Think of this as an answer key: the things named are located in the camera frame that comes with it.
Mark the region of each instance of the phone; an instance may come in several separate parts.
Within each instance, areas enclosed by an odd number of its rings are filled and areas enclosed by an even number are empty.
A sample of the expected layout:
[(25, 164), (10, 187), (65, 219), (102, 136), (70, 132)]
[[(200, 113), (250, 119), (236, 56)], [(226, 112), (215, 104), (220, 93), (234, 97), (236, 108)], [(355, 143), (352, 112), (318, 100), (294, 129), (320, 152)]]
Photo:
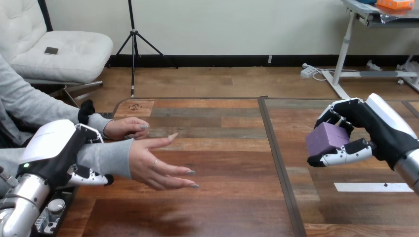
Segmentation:
[(58, 48), (47, 47), (44, 54), (57, 55), (58, 54)]

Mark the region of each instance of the person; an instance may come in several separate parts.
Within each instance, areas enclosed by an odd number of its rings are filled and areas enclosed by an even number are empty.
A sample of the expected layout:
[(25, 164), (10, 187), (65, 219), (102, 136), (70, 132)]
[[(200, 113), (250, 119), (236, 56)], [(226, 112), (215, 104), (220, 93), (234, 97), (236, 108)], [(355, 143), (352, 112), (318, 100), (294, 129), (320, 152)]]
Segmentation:
[[(17, 160), (24, 146), (42, 125), (59, 119), (78, 121), (79, 109), (56, 100), (33, 88), (23, 80), (0, 55), (0, 166), (16, 175)], [(175, 176), (195, 172), (187, 167), (173, 166), (158, 160), (149, 150), (170, 145), (177, 134), (166, 138), (147, 138), (147, 122), (138, 118), (117, 121), (92, 114), (88, 126), (97, 129), (104, 138), (118, 142), (86, 144), (77, 155), (77, 164), (101, 174), (121, 175), (142, 182), (155, 190), (198, 188), (194, 181)], [(24, 131), (20, 127), (32, 128)], [(124, 136), (139, 135), (123, 140)], [(0, 195), (8, 186), (0, 182)]]

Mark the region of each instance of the gray sweatshirt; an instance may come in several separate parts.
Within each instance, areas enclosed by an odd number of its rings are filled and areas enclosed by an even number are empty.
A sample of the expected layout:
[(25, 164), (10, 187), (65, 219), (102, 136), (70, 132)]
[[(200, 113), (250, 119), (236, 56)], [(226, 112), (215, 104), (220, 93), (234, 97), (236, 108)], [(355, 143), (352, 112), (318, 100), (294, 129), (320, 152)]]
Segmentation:
[[(79, 123), (78, 108), (56, 100), (47, 94), (31, 87), (23, 80), (0, 55), (0, 129), (16, 144), (23, 144), (33, 134), (19, 131), (6, 113), (23, 121), (31, 127), (41, 127), (51, 121), (69, 119)], [(88, 125), (100, 131), (109, 122), (99, 114), (89, 118)], [(86, 144), (77, 155), (77, 163), (90, 167), (101, 174), (116, 174), (130, 178), (128, 154), (133, 139), (105, 143)], [(17, 160), (24, 148), (0, 149), (0, 166), (12, 175), (17, 173)], [(0, 196), (8, 190), (8, 186), (0, 180)]]

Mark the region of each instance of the gray sleeve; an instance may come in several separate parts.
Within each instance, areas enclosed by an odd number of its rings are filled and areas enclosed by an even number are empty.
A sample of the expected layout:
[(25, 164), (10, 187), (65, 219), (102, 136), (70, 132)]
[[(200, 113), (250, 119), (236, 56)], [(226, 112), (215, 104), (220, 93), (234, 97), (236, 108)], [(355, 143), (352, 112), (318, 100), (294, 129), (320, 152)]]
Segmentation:
[[(131, 178), (128, 155), (134, 139), (113, 142), (86, 144), (77, 154), (77, 163), (93, 169), (100, 174), (115, 174)], [(0, 166), (11, 175), (17, 174), (18, 158), (25, 148), (0, 149)], [(4, 196), (9, 186), (0, 180), (0, 196)]]
[(128, 155), (133, 141), (86, 144), (77, 155), (77, 163), (100, 174), (116, 174), (130, 179)]
[[(59, 119), (79, 123), (79, 109), (36, 90), (19, 76), (0, 55), (0, 99), (6, 111), (28, 125), (41, 127)], [(111, 120), (93, 114), (89, 126), (103, 134)]]

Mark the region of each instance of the wooden table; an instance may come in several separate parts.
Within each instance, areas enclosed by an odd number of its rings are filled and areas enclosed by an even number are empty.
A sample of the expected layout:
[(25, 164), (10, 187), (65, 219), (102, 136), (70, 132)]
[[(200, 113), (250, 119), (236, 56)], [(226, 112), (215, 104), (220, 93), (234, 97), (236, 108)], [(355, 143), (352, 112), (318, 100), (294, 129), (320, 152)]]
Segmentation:
[[(81, 187), (58, 236), (417, 236), (414, 193), (347, 193), (334, 186), (403, 182), (385, 162), (307, 164), (305, 137), (331, 102), (124, 100), (114, 119), (144, 119), (153, 137), (178, 132), (174, 144), (153, 153), (196, 170), (201, 188), (156, 192), (120, 177), (111, 186)], [(389, 104), (419, 132), (419, 118), (401, 102)], [(360, 137), (369, 135), (355, 129), (351, 140)]]
[(153, 151), (196, 171), (198, 190), (156, 192), (116, 178), (83, 186), (60, 237), (294, 236), (257, 99), (129, 99), (114, 119), (148, 121), (153, 137), (179, 137)]
[[(414, 193), (338, 192), (334, 183), (403, 183), (386, 162), (371, 158), (325, 168), (308, 165), (305, 137), (329, 100), (266, 99), (270, 120), (308, 236), (415, 237), (419, 198)], [(419, 134), (419, 119), (402, 102), (389, 105)], [(369, 134), (355, 129), (351, 141)]]

